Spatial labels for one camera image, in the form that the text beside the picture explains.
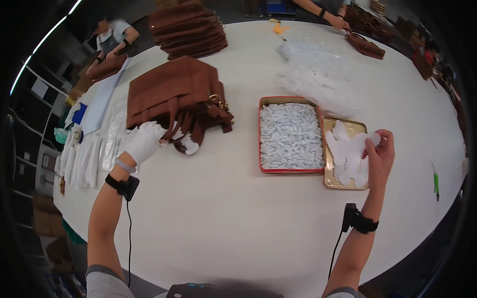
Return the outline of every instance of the yellow tool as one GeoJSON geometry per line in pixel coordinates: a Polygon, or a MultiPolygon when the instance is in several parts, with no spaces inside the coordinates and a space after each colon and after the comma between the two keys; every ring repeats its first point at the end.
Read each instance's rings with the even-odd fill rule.
{"type": "Polygon", "coordinates": [[[273,32],[275,32],[276,34],[283,34],[286,29],[290,29],[289,26],[281,28],[280,25],[281,25],[281,21],[278,21],[277,24],[275,25],[275,28],[273,28],[273,32]]]}

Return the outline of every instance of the gloved hand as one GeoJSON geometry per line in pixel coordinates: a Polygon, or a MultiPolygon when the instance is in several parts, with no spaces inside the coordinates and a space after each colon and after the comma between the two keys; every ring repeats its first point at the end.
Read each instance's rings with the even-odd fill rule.
{"type": "Polygon", "coordinates": [[[167,129],[162,128],[157,121],[143,123],[124,151],[134,159],[137,165],[140,165],[154,155],[159,148],[159,139],[166,131],[167,129]]]}

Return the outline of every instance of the black apron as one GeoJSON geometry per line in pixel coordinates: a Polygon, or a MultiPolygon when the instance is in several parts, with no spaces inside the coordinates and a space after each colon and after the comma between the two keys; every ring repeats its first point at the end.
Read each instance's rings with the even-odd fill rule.
{"type": "MultiPolygon", "coordinates": [[[[312,2],[333,15],[337,15],[340,7],[343,5],[343,0],[321,0],[317,2],[312,0],[312,2]]],[[[330,22],[327,20],[320,18],[316,14],[301,7],[298,7],[295,11],[295,20],[331,26],[330,22]]]]}
{"type": "Polygon", "coordinates": [[[105,41],[101,42],[100,45],[101,45],[101,50],[103,51],[105,55],[107,55],[109,52],[114,50],[119,45],[119,43],[114,38],[113,29],[111,29],[111,36],[108,37],[105,41]]]}

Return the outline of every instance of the person's arm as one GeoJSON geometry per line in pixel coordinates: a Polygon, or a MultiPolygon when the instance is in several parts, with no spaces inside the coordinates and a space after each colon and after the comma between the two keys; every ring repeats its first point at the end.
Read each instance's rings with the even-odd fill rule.
{"type": "MultiPolygon", "coordinates": [[[[369,156],[369,194],[361,214],[377,222],[383,207],[387,178],[394,161],[394,140],[390,131],[376,131],[381,136],[380,144],[375,148],[371,139],[366,140],[363,158],[369,156]]],[[[368,260],[373,247],[374,232],[362,234],[352,229],[343,243],[336,259],[330,279],[322,297],[334,289],[350,287],[358,290],[361,271],[368,260]]]]}
{"type": "Polygon", "coordinates": [[[346,15],[346,7],[347,5],[346,4],[343,4],[340,9],[338,10],[338,16],[342,16],[344,17],[346,15]]]}
{"type": "MultiPolygon", "coordinates": [[[[296,4],[298,4],[304,10],[307,10],[313,14],[319,16],[321,14],[322,8],[312,2],[312,0],[293,0],[296,4]]],[[[349,27],[349,24],[345,22],[342,18],[336,17],[329,12],[325,12],[323,18],[330,22],[330,24],[335,29],[343,29],[345,27],[349,27]]]]}
{"type": "MultiPolygon", "coordinates": [[[[126,30],[124,30],[123,32],[124,34],[126,34],[126,40],[128,43],[132,43],[133,41],[136,40],[136,38],[139,37],[139,32],[137,32],[136,29],[134,29],[133,26],[129,26],[128,28],[126,28],[126,30]]],[[[111,52],[109,52],[107,55],[106,55],[106,59],[109,59],[109,58],[112,58],[113,56],[116,55],[116,53],[124,48],[126,46],[126,43],[124,41],[122,41],[120,44],[118,44],[117,47],[115,47],[111,52]]]]}
{"type": "MultiPolygon", "coordinates": [[[[156,121],[146,122],[119,159],[130,167],[141,164],[159,147],[159,139],[166,133],[156,121]]],[[[116,181],[127,181],[129,172],[115,165],[110,176],[116,181]]],[[[121,214],[123,197],[117,190],[105,183],[99,192],[88,225],[88,266],[102,265],[110,268],[124,280],[119,257],[114,246],[114,232],[121,214]]]]}

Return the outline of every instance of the gold tin tray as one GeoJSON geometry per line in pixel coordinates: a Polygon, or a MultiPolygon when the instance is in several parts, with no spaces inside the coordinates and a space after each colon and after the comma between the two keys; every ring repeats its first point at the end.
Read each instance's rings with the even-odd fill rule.
{"type": "Polygon", "coordinates": [[[333,162],[333,155],[331,155],[330,149],[328,148],[328,144],[325,141],[325,133],[328,130],[332,130],[334,127],[334,123],[336,120],[340,120],[343,122],[344,126],[346,127],[346,132],[350,137],[355,136],[356,134],[360,133],[367,133],[366,125],[360,122],[346,120],[346,119],[339,119],[333,117],[324,117],[323,118],[323,141],[325,144],[325,173],[324,173],[324,183],[326,187],[329,188],[338,188],[338,189],[368,189],[368,183],[366,182],[363,187],[356,188],[354,187],[354,179],[351,179],[350,186],[344,186],[340,182],[336,181],[333,175],[334,171],[334,162],[333,162]]]}

